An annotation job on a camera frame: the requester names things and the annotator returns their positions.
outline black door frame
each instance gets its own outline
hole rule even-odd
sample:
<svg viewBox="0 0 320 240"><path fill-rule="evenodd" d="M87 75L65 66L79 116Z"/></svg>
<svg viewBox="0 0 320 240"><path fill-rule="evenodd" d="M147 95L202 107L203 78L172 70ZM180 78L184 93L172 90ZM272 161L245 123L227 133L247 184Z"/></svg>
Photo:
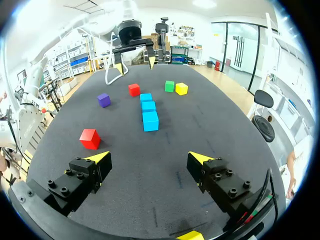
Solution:
<svg viewBox="0 0 320 240"><path fill-rule="evenodd" d="M226 55L227 55L227 45L228 45L228 24L247 24L247 25L254 25L254 26L258 27L258 44L257 44L258 46L257 46L257 50L256 50L256 56L255 56L253 72L252 72L252 75L251 75L251 80L250 80L250 83L249 83L249 87L247 89L247 91L254 96L255 94L253 94L250 91L250 88L251 88L252 83L253 83L254 78L255 78L256 68L257 68L257 63L258 63L259 48L260 48L260 28L267 29L268 27L263 26L263 25L259 25L259 24L255 24L255 23L243 22L243 21L214 21L214 22L211 22L211 24L223 24L223 23L226 24L226 27L225 27L225 45L224 45L222 68L221 68L220 72L223 72L224 71L224 67L225 67L225 61L226 61ZM272 31L278 33L278 30L276 30L274 28L272 28Z"/></svg>

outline gray table surface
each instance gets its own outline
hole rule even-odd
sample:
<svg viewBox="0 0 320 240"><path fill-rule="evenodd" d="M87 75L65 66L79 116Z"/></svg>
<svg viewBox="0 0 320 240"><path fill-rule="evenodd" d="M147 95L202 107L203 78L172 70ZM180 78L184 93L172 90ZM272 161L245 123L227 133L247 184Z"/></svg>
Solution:
<svg viewBox="0 0 320 240"><path fill-rule="evenodd" d="M117 76L110 69L109 81ZM165 81L188 85L188 94L165 92ZM128 85L137 83L156 103L159 130L144 132L140 98ZM99 106L107 93L111 105ZM79 141L83 129L96 129L98 150ZM176 237L191 229L206 239L222 233L229 216L208 193L202 194L186 169L189 151L222 157L252 191L272 168L280 213L285 209L284 186L274 157L251 121L222 91L185 65L129 67L113 84L105 71L93 74L64 104L40 141L27 179L47 188L77 156L111 152L113 169L96 194L90 194L68 217L93 229L137 238ZM273 222L274 210L265 219Z"/></svg>

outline purple cube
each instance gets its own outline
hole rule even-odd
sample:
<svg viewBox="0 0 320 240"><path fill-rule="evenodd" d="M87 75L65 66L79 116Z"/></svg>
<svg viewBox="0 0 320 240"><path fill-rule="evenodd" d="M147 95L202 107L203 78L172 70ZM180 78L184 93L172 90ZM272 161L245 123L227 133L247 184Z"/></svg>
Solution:
<svg viewBox="0 0 320 240"><path fill-rule="evenodd" d="M111 104L110 96L106 93L102 93L101 95L96 97L99 101L101 107L105 108Z"/></svg>

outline bolt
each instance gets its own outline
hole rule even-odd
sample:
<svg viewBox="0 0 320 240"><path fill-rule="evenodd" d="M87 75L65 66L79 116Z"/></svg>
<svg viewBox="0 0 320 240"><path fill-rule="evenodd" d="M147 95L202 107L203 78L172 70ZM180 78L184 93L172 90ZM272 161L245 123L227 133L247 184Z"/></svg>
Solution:
<svg viewBox="0 0 320 240"><path fill-rule="evenodd" d="M34 192L31 191L31 190L29 190L29 191L27 192L27 194L28 194L29 197L32 197L32 196L34 195Z"/></svg>
<svg viewBox="0 0 320 240"><path fill-rule="evenodd" d="M65 174L67 174L68 176L72 175L72 171L70 169L66 169L65 170Z"/></svg>
<svg viewBox="0 0 320 240"><path fill-rule="evenodd" d="M19 197L19 202L20 203L23 204L25 201L26 201L26 199L23 196Z"/></svg>
<svg viewBox="0 0 320 240"><path fill-rule="evenodd" d="M230 196L230 197L235 197L236 196L236 194L237 194L237 189L235 189L235 188L231 188L230 190L229 190L229 192L228 192L228 195Z"/></svg>
<svg viewBox="0 0 320 240"><path fill-rule="evenodd" d="M67 195L69 194L69 190L68 190L68 188L66 188L65 186L60 189L60 192L61 192L64 196L67 196Z"/></svg>
<svg viewBox="0 0 320 240"><path fill-rule="evenodd" d="M76 175L76 177L81 180L81 179L84 178L84 175L83 175L81 172L79 172L79 173Z"/></svg>
<svg viewBox="0 0 320 240"><path fill-rule="evenodd" d="M54 189L54 188L56 187L55 182L52 181L52 180L49 180L49 181L48 181L48 185L49 185L49 187L52 188L52 189Z"/></svg>
<svg viewBox="0 0 320 240"><path fill-rule="evenodd" d="M222 177L222 175L220 173L216 173L213 178L214 178L214 180L219 181L221 179L221 177Z"/></svg>
<svg viewBox="0 0 320 240"><path fill-rule="evenodd" d="M230 177L230 176L232 176L232 174L234 174L234 172L232 170L229 169L228 171L226 171L227 176Z"/></svg>
<svg viewBox="0 0 320 240"><path fill-rule="evenodd" d="M245 182L243 183L243 188L244 188L244 189L250 188L250 181L245 181Z"/></svg>

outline green cube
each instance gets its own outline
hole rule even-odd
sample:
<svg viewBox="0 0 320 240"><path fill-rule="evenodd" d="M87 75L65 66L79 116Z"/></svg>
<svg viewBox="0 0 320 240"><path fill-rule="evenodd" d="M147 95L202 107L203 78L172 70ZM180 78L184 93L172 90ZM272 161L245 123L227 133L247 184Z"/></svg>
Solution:
<svg viewBox="0 0 320 240"><path fill-rule="evenodd" d="M164 91L173 93L175 89L175 82L174 81L165 81Z"/></svg>

